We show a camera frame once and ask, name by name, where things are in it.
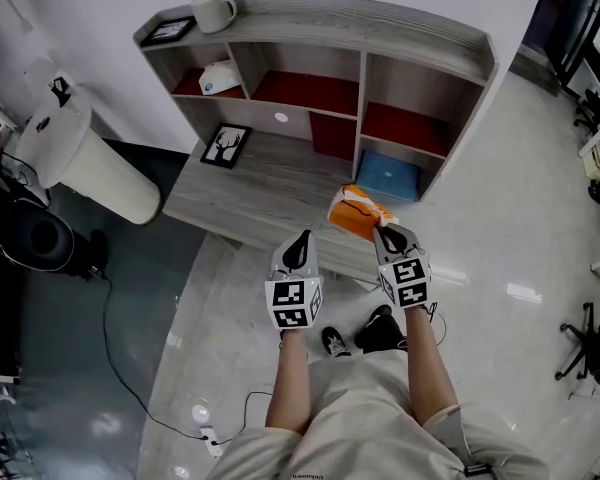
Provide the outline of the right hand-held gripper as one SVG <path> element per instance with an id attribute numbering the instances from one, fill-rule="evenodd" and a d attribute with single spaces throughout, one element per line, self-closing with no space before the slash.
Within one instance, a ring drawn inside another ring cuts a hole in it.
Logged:
<path id="1" fill-rule="evenodd" d="M 383 292 L 395 309 L 426 306 L 430 301 L 429 256 L 416 235 L 399 224 L 375 226 L 373 241 Z"/>

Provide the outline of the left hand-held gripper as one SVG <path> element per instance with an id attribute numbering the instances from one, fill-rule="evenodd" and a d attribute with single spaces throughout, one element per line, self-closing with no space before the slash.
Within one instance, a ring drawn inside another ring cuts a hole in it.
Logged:
<path id="1" fill-rule="evenodd" d="M 267 310 L 276 329 L 309 329 L 314 325 L 324 294 L 311 231 L 295 234 L 276 249 L 264 287 Z"/>

